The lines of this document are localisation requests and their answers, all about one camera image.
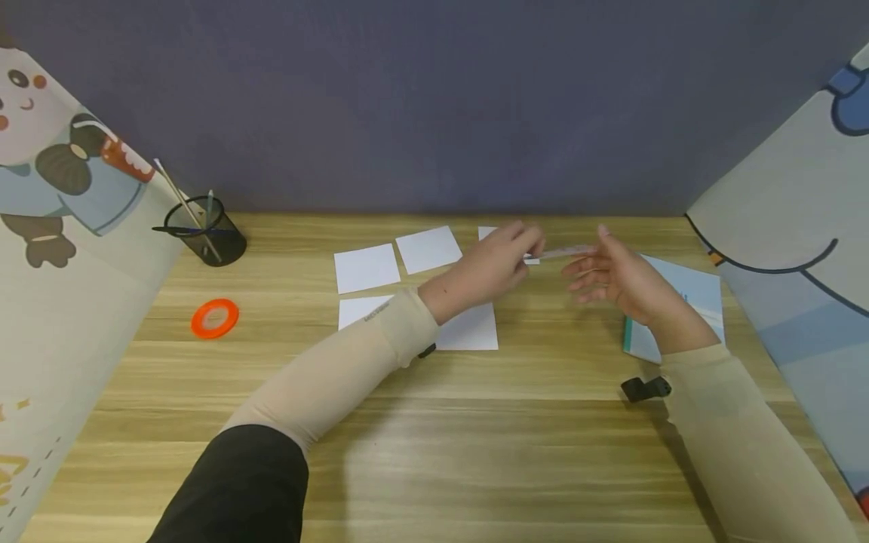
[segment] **person's left hand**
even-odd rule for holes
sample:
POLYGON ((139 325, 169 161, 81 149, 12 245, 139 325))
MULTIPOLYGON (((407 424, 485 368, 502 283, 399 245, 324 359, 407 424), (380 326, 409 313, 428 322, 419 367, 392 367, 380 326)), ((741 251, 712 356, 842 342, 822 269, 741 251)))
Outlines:
POLYGON ((540 256, 546 238, 539 226, 516 221, 477 242, 452 268, 419 288, 438 324, 514 289, 528 275, 524 256, 540 256))

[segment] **book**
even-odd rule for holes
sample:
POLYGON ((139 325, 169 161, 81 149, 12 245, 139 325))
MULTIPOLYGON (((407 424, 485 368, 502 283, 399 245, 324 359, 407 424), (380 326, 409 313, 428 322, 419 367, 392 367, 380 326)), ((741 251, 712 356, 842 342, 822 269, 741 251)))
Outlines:
MULTIPOLYGON (((651 256, 642 255, 642 257, 673 285, 673 288, 709 323, 724 343, 724 317, 719 277, 651 256)), ((625 322, 625 340, 622 347, 628 354, 660 364, 660 351, 652 331, 630 317, 625 322)))

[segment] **purple wall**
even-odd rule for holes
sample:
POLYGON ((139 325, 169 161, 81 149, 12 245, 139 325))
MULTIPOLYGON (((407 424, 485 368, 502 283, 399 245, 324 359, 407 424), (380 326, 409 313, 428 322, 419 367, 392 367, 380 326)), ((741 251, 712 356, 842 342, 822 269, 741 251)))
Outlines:
POLYGON ((231 209, 683 213, 869 40, 866 0, 9 0, 231 209))

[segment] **desk surface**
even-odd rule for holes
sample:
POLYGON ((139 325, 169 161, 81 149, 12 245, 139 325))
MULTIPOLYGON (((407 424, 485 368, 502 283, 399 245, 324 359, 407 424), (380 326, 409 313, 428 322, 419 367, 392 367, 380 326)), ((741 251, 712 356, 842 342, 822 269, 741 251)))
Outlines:
MULTIPOLYGON (((478 225, 503 222, 234 219, 249 238, 248 253, 220 269, 182 254, 24 542, 144 541, 235 407, 335 331, 334 252, 442 224, 466 248, 478 225), (234 300, 241 319, 220 340, 197 340, 189 318, 216 297, 234 300)), ((539 218, 550 247, 592 242, 597 222, 539 218)), ((644 253, 714 272, 682 218, 614 218, 607 225, 644 253)), ((621 352, 617 311, 571 305, 562 263, 532 267, 530 278, 495 304, 501 350, 436 352, 415 362, 314 446, 306 543, 715 541, 714 514, 662 403, 629 407, 619 398, 619 384, 650 365, 621 352)), ((407 276, 401 268, 401 284, 436 273, 407 276)), ((864 531, 845 483, 726 285, 722 290, 728 345, 864 531)))

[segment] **mesh pen holder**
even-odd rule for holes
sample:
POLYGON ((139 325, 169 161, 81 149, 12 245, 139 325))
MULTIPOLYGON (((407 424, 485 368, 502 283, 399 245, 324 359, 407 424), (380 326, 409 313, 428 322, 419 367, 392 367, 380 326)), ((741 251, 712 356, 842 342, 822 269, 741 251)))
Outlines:
POLYGON ((217 198, 197 196, 187 200, 195 221, 188 210, 177 204, 166 215, 163 226, 184 242, 191 251, 209 266, 226 266, 244 255, 248 240, 238 231, 226 215, 223 203, 217 198))

